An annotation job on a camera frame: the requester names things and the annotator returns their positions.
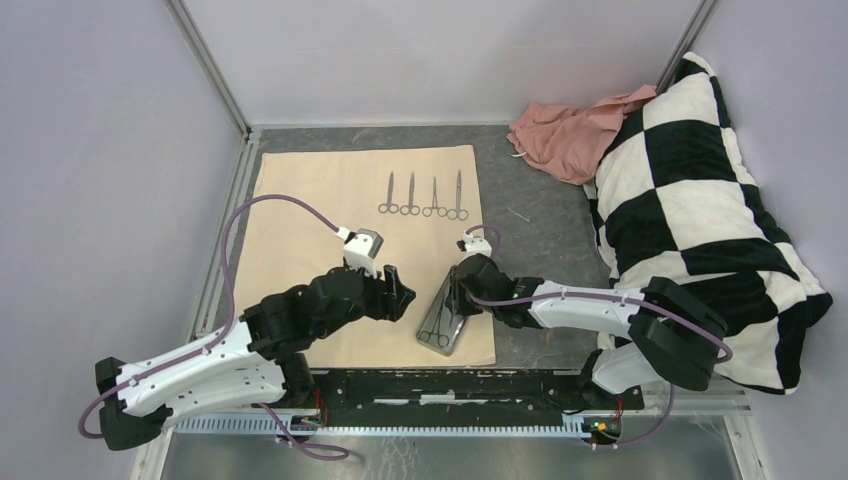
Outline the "metal surgical instrument tray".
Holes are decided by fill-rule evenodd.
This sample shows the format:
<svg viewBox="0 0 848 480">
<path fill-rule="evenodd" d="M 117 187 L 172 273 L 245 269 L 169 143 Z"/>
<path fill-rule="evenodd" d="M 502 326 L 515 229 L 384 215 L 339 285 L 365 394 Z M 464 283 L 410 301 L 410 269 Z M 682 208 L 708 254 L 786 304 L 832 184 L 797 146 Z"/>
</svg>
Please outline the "metal surgical instrument tray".
<svg viewBox="0 0 848 480">
<path fill-rule="evenodd" d="M 456 350 L 467 316 L 454 313 L 450 307 L 456 300 L 453 291 L 454 269 L 451 268 L 432 298 L 415 339 L 421 345 L 449 357 Z"/>
</svg>

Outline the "straight steel surgical scissors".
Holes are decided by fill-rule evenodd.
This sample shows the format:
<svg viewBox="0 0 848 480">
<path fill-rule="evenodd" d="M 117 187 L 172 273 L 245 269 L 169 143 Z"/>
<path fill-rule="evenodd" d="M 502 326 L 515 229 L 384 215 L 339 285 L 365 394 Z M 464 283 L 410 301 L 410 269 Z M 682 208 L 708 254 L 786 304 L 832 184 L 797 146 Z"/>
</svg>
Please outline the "straight steel surgical scissors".
<svg viewBox="0 0 848 480">
<path fill-rule="evenodd" d="M 449 220 L 464 221 L 469 217 L 469 211 L 464 208 L 462 203 L 463 181 L 462 171 L 458 170 L 456 175 L 455 200 L 454 206 L 446 210 L 446 217 Z"/>
</svg>

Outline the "steel forceps clamp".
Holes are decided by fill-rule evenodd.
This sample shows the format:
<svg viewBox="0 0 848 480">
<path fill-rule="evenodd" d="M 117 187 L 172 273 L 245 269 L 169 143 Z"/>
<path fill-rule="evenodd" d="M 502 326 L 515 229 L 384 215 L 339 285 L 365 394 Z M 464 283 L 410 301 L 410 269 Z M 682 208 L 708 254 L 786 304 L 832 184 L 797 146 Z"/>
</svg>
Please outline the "steel forceps clamp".
<svg viewBox="0 0 848 480">
<path fill-rule="evenodd" d="M 424 217 L 437 216 L 437 217 L 442 217 L 442 218 L 444 218 L 444 217 L 446 217 L 446 216 L 447 216 L 447 210 L 446 210 L 446 208 L 445 208 L 445 207 L 442 207 L 442 206 L 439 204 L 439 197 L 438 197 L 438 181 L 437 181 L 437 178 L 436 178 L 436 177 L 433 177 L 433 179 L 432 179 L 432 188 L 431 188 L 431 199 L 430 199 L 430 204 L 429 204 L 428 206 L 425 206 L 425 207 L 423 207 L 423 208 L 421 209 L 421 214 L 422 214 Z"/>
</svg>

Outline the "beige cloth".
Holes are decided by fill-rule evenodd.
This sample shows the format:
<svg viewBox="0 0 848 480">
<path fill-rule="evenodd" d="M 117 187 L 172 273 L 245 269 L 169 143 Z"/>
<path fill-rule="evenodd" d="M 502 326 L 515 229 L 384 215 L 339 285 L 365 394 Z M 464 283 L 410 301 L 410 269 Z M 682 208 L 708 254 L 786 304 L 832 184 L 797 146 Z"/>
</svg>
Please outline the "beige cloth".
<svg viewBox="0 0 848 480">
<path fill-rule="evenodd" d="M 408 196 L 415 173 L 415 201 L 430 204 L 433 177 L 439 204 L 454 206 L 457 171 L 462 171 L 464 221 L 447 217 L 380 214 L 389 174 L 393 200 Z M 456 350 L 446 357 L 419 344 L 416 331 L 449 268 L 461 260 L 457 241 L 483 221 L 473 148 L 469 145 L 406 150 L 266 154 L 252 192 L 256 204 L 245 214 L 242 250 L 236 258 L 234 295 L 243 311 L 267 295 L 306 284 L 342 262 L 342 243 L 334 226 L 366 228 L 384 239 L 377 262 L 393 265 L 401 281 L 417 294 L 396 321 L 361 319 L 306 353 L 323 367 L 466 367 L 496 359 L 492 318 L 470 318 Z"/>
</svg>

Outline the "curved steel clamp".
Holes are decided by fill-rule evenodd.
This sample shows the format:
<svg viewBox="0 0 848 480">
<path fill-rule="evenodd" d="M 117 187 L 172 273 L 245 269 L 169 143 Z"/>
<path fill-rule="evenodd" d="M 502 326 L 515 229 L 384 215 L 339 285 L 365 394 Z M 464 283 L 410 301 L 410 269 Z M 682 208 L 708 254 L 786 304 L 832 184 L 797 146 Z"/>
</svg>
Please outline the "curved steel clamp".
<svg viewBox="0 0 848 480">
<path fill-rule="evenodd" d="M 399 213 L 404 216 L 417 216 L 421 212 L 421 207 L 415 201 L 416 177 L 415 173 L 409 175 L 408 180 L 408 196 L 404 204 L 399 207 Z"/>
</svg>

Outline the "thin steel hemostat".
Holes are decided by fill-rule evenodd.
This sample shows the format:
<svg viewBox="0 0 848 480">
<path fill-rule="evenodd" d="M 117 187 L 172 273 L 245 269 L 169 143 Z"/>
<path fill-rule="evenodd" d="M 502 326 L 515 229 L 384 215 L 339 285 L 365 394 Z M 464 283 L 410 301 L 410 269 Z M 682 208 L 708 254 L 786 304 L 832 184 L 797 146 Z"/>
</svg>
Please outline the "thin steel hemostat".
<svg viewBox="0 0 848 480">
<path fill-rule="evenodd" d="M 422 321 L 416 339 L 423 345 L 448 355 L 454 348 L 455 326 L 455 316 L 445 307 L 443 301 L 436 301 Z"/>
</svg>

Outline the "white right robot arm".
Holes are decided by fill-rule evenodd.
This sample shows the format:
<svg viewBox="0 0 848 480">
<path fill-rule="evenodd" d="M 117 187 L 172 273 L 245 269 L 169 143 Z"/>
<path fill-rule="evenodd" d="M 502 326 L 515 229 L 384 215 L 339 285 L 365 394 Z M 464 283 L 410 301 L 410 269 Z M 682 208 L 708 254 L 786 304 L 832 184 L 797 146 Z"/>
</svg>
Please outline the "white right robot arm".
<svg viewBox="0 0 848 480">
<path fill-rule="evenodd" d="M 726 321 L 668 278 L 620 290 L 573 287 L 511 278 L 493 259 L 475 254 L 452 268 L 448 285 L 446 305 L 454 314 L 488 312 L 511 328 L 570 328 L 623 339 L 623 346 L 598 349 L 584 364 L 577 392 L 591 408 L 658 381 L 704 391 L 715 366 L 733 357 Z"/>
</svg>

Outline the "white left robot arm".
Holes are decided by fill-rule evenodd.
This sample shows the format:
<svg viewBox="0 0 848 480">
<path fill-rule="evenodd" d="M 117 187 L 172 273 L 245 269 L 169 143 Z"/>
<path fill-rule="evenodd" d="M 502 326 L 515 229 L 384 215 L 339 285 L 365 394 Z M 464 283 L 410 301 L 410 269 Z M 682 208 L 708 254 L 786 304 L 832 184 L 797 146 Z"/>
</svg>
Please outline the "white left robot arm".
<svg viewBox="0 0 848 480">
<path fill-rule="evenodd" d="M 319 407 L 305 351 L 362 318 L 395 322 L 415 298 L 391 265 L 375 278 L 337 267 L 266 296 L 208 339 L 136 363 L 105 358 L 95 365 L 103 397 L 98 436 L 122 451 L 184 419 L 231 407 Z"/>
</svg>

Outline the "pink crumpled cloth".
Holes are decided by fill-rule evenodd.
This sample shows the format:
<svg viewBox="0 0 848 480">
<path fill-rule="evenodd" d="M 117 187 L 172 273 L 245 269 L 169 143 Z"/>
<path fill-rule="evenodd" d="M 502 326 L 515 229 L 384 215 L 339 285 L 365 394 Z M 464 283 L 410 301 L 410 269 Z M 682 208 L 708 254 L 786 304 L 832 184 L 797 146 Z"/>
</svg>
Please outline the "pink crumpled cloth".
<svg viewBox="0 0 848 480">
<path fill-rule="evenodd" d="M 515 156 L 555 179 L 582 185 L 595 176 L 626 116 L 657 96 L 643 85 L 632 93 L 602 98 L 589 107 L 530 104 L 509 126 Z"/>
</svg>

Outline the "black white checkered pillow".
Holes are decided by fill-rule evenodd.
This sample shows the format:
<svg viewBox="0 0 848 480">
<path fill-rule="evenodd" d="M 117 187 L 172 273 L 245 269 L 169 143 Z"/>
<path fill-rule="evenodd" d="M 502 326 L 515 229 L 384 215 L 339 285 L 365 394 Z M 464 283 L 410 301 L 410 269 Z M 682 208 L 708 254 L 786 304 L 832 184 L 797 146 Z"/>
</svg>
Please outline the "black white checkered pillow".
<svg viewBox="0 0 848 480">
<path fill-rule="evenodd" d="M 727 323 L 720 376 L 797 390 L 806 333 L 833 298 L 767 211 L 704 58 L 686 53 L 668 89 L 625 117 L 584 190 L 612 287 L 673 280 Z"/>
</svg>

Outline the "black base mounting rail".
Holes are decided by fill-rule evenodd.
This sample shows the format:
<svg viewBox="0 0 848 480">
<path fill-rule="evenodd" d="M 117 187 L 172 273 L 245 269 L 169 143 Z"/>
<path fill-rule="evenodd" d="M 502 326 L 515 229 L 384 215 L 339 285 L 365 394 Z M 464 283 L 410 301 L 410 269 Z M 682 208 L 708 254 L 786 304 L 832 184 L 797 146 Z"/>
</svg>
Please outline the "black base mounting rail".
<svg viewBox="0 0 848 480">
<path fill-rule="evenodd" d="M 637 386 L 610 394 L 574 370 L 333 368 L 278 404 L 326 413 L 331 427 L 536 427 L 645 402 Z"/>
</svg>

